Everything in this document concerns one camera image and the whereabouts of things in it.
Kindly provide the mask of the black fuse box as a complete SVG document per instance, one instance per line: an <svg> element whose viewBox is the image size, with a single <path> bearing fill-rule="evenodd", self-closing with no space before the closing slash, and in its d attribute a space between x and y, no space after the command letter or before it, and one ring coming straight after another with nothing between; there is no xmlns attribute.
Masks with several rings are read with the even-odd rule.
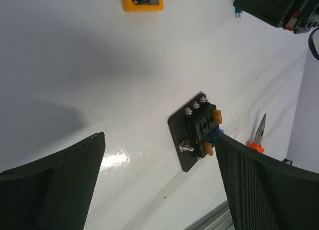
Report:
<svg viewBox="0 0 319 230"><path fill-rule="evenodd" d="M203 144L210 142L210 135L220 129L213 119L215 109L218 110L216 105L200 92L167 121L181 169L186 173L199 160L208 156L204 153Z"/></svg>

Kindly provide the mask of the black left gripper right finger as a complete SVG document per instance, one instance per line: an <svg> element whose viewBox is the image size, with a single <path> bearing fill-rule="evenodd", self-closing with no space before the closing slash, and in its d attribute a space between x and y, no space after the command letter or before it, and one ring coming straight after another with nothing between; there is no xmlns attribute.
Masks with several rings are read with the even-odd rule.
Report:
<svg viewBox="0 0 319 230"><path fill-rule="evenodd" d="M317 230L319 175L219 133L215 150L237 230Z"/></svg>

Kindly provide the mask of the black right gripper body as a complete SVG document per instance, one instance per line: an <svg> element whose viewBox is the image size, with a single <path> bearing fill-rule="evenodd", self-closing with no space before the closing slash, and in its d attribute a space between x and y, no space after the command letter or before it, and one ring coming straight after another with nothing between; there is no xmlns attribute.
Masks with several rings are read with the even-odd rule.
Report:
<svg viewBox="0 0 319 230"><path fill-rule="evenodd" d="M319 25L319 0L283 0L284 16L279 28L301 34Z"/></svg>

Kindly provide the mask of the orange blade fuse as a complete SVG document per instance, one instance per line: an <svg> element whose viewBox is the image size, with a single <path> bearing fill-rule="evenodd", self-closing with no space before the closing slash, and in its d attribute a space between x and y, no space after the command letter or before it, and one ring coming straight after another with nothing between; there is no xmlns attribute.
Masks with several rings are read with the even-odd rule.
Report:
<svg viewBox="0 0 319 230"><path fill-rule="evenodd" d="M222 113L221 110L213 110L213 119L217 124L222 124Z"/></svg>

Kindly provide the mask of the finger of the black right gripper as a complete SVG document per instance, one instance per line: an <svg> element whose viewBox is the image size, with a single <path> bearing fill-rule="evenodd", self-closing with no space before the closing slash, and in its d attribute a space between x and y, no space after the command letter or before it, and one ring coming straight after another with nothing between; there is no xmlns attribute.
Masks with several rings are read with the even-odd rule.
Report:
<svg viewBox="0 0 319 230"><path fill-rule="evenodd" d="M296 0L235 0L233 6L280 28Z"/></svg>

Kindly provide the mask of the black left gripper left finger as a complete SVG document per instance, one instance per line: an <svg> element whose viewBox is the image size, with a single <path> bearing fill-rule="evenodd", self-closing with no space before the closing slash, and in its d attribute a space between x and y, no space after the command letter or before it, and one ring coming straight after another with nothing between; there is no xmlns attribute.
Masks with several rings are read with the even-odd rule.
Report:
<svg viewBox="0 0 319 230"><path fill-rule="evenodd" d="M82 230L105 152L105 135L0 174L2 230Z"/></svg>

